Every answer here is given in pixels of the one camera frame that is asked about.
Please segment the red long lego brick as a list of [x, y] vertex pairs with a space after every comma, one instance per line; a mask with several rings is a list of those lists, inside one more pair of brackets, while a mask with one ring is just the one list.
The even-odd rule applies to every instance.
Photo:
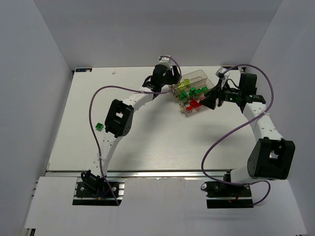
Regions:
[[197, 108], [197, 107], [200, 107], [201, 106], [201, 104], [198, 102], [198, 101], [196, 101], [196, 100], [191, 100], [190, 101], [190, 106], [192, 106], [193, 108]]

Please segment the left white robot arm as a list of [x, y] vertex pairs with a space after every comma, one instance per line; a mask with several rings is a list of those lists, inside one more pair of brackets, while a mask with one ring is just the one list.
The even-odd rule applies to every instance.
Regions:
[[[90, 171], [96, 171], [97, 175], [107, 181], [110, 160], [118, 143], [130, 132], [134, 113], [146, 103], [153, 101], [158, 95], [169, 93], [169, 91], [163, 92], [162, 88], [165, 85], [171, 85], [174, 89], [181, 78], [182, 71], [179, 65], [168, 67], [158, 64], [154, 67], [153, 74], [144, 80], [139, 90], [120, 86], [103, 86], [94, 92], [89, 105], [89, 125], [98, 150], [98, 164], [95, 164]], [[124, 100], [114, 99], [112, 101], [104, 122], [105, 134], [100, 143], [92, 124], [92, 107], [96, 95], [104, 89], [122, 89], [133, 92], [133, 95]]]

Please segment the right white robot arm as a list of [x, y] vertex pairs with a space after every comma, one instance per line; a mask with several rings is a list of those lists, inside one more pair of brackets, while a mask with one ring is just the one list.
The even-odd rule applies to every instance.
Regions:
[[256, 93], [257, 76], [243, 73], [239, 85], [232, 88], [228, 77], [219, 74], [218, 83], [210, 89], [201, 105], [210, 109], [223, 102], [235, 103], [248, 120], [256, 144], [245, 166], [228, 171], [222, 182], [231, 185], [245, 185], [263, 180], [287, 179], [295, 152], [293, 141], [286, 140], [275, 128], [268, 114], [269, 106], [262, 95]]

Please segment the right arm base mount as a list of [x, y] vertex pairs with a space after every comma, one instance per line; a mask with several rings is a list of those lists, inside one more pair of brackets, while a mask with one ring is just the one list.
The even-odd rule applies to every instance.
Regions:
[[211, 181], [205, 181], [201, 191], [206, 193], [208, 209], [253, 208], [252, 192], [249, 186], [222, 183], [212, 176]]

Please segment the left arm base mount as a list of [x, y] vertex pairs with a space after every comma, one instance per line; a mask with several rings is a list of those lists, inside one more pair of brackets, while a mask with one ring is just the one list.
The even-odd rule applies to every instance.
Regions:
[[95, 176], [91, 171], [82, 172], [77, 181], [72, 200], [73, 206], [118, 206], [123, 198], [122, 182], [110, 181]]

